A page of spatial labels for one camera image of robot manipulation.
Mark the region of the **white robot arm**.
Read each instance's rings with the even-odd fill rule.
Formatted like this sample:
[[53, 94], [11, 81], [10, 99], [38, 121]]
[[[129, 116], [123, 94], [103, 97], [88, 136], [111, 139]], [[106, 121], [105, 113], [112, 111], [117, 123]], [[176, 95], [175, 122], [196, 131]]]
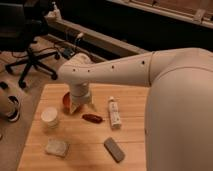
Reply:
[[213, 171], [213, 52], [170, 49], [101, 63], [78, 53], [58, 74], [75, 107], [91, 100], [91, 83], [147, 87], [147, 171]]

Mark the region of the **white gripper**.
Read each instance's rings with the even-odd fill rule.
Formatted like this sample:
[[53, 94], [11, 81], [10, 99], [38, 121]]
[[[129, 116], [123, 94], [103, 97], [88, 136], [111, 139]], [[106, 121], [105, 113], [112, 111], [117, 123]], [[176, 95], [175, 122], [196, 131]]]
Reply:
[[92, 94], [88, 83], [70, 85], [70, 99], [73, 104], [70, 105], [69, 112], [75, 114], [80, 108], [80, 104], [87, 104], [92, 110], [96, 110], [95, 105], [91, 103]]

